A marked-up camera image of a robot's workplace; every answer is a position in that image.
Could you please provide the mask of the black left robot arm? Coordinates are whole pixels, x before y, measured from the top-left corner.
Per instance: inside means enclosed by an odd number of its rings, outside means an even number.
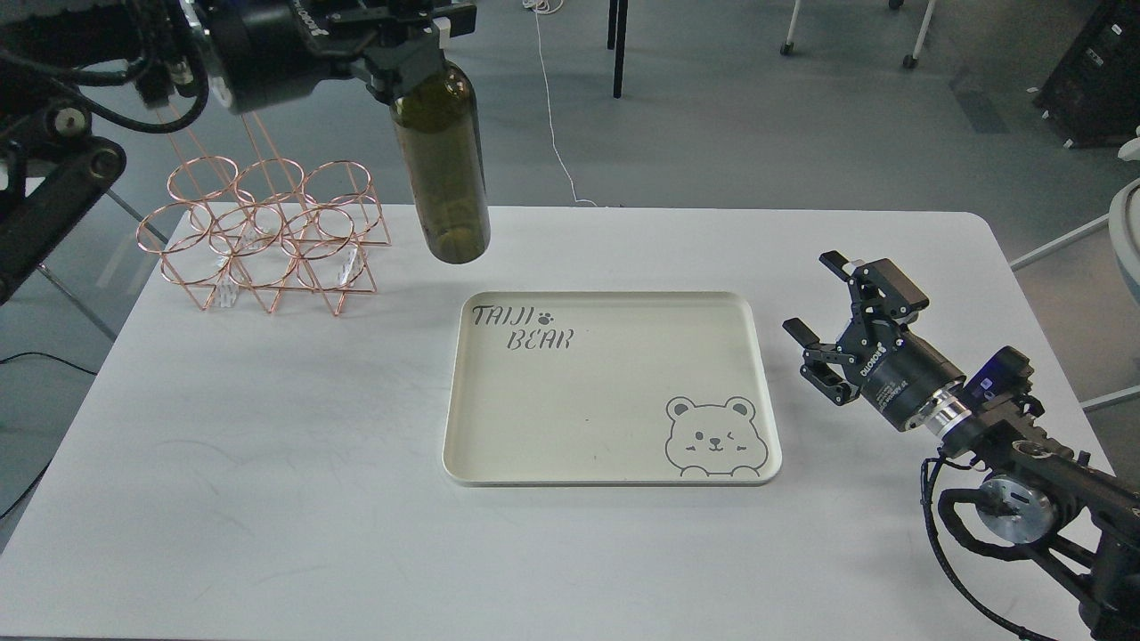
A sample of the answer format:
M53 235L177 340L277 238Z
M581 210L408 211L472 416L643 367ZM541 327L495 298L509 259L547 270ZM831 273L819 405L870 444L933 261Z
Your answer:
M125 171L93 117L176 133L215 96L235 113L363 78L386 104L427 248L489 244L477 97L443 54L472 1L5 1L3 300Z

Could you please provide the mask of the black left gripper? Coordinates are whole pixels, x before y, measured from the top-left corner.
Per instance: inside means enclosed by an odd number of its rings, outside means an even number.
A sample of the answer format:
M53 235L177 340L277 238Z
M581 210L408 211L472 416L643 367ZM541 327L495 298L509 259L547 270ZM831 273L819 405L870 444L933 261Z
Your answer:
M212 1L215 97L233 113L252 112L353 73L376 102L394 102L443 68L439 34L412 36L438 18L448 21L449 36L477 31L472 1L363 1L365 17L353 24L358 13L345 1L326 8L317 1ZM375 36L406 41L386 47L374 44Z

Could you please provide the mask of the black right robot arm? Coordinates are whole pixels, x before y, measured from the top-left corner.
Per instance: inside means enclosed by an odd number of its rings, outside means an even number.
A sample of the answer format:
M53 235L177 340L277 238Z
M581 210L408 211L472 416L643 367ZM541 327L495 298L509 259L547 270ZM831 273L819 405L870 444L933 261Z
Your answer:
M850 324L833 344L803 320L785 332L803 347L803 378L834 405L864 398L901 433L940 439L920 472L925 530L940 568L964 591L940 547L937 524L974 555L1031 560L1078 599L1096 640L1137 638L1137 490L1088 465L1035 425L1029 358L1012 346L974 378L909 328L928 297L880 259L821 255L850 291Z

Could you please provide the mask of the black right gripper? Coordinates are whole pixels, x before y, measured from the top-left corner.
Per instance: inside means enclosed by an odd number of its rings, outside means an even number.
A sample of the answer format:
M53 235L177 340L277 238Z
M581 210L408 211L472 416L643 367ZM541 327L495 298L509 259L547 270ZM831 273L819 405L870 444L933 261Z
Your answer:
M823 344L801 318L783 320L783 328L803 348L801 374L834 405L862 396L899 433L933 393L964 381L964 373L944 354L909 331L907 324L929 305L928 297L889 259L856 263L837 251L819 261L846 281L850 291L850 324L838 342ZM842 375L832 365L842 366Z

